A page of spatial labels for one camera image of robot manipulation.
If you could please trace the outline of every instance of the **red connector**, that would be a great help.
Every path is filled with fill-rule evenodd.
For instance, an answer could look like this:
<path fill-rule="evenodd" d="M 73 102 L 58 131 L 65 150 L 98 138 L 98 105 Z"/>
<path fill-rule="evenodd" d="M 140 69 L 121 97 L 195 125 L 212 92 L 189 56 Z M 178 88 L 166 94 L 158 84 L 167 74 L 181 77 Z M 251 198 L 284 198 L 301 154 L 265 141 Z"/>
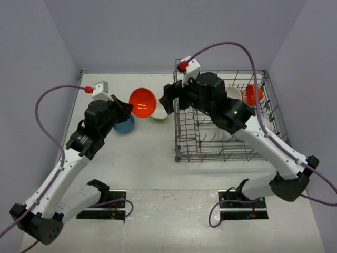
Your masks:
<path fill-rule="evenodd" d="M 93 93 L 94 89 L 87 86 L 84 91 L 85 91 L 85 93 Z"/>
<path fill-rule="evenodd" d="M 186 61 L 182 61 L 181 63 L 179 63 L 179 65 L 177 66 L 177 69 L 179 70 L 179 72 L 184 72 L 187 68 L 189 64 Z"/>

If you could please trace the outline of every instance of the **red bowl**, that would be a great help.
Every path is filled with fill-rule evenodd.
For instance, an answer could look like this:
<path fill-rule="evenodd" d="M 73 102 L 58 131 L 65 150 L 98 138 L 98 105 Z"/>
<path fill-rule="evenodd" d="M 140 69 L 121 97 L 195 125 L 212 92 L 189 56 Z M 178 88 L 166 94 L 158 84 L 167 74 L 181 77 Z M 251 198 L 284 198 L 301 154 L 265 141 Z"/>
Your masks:
<path fill-rule="evenodd" d="M 132 113 L 138 118 L 151 116 L 157 106 L 157 99 L 153 92 L 147 88 L 134 90 L 129 98 L 129 104 L 133 105 Z"/>

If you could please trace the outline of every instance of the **blue bowl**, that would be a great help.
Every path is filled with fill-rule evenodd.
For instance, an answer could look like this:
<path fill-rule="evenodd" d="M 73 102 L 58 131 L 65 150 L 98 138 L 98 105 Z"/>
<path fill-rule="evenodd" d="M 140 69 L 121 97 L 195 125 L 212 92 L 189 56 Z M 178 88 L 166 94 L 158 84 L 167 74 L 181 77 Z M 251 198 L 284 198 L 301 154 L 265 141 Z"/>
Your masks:
<path fill-rule="evenodd" d="M 126 121 L 115 124 L 114 129 L 118 133 L 130 133 L 133 128 L 135 127 L 135 118 L 131 115 L 131 118 L 127 119 Z"/>

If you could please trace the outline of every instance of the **orange bowl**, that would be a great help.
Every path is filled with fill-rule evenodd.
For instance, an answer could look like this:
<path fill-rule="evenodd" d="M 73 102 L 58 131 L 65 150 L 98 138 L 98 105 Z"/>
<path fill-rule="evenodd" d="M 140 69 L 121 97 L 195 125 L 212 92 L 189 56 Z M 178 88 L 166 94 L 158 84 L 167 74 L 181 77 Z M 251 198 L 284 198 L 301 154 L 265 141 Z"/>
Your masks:
<path fill-rule="evenodd" d="M 264 96 L 264 93 L 259 88 L 259 101 L 263 98 L 263 96 Z M 250 84 L 250 85 L 247 86 L 246 103 L 249 106 L 256 105 L 256 95 L 255 95 L 255 85 L 254 84 Z"/>
<path fill-rule="evenodd" d="M 129 104 L 133 105 L 133 114 L 138 118 L 151 116 L 157 106 L 157 99 L 153 92 L 147 88 L 134 90 L 129 98 Z"/>

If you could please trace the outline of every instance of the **wire dish rack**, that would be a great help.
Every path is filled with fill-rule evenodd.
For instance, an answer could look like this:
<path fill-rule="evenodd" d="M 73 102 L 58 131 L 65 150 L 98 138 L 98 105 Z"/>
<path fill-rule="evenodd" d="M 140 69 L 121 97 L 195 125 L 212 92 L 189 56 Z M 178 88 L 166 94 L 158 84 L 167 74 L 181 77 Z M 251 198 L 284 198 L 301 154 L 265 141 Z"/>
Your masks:
<path fill-rule="evenodd" d="M 228 70 L 213 72 L 222 78 L 225 86 L 234 86 L 243 92 L 248 84 L 253 84 L 252 71 Z M 174 71 L 174 81 L 183 77 L 178 71 Z M 267 71 L 257 72 L 259 87 L 264 92 L 264 97 L 260 101 L 260 112 L 271 123 L 270 129 L 284 142 L 288 142 L 288 136 L 283 124 L 280 109 L 277 105 L 276 97 Z M 178 99 L 174 101 L 175 118 L 175 161 L 207 161 L 207 160 L 264 160 L 252 146 L 244 141 L 232 137 L 229 140 L 221 140 L 221 130 L 216 127 L 211 119 L 193 108 L 179 111 Z"/>

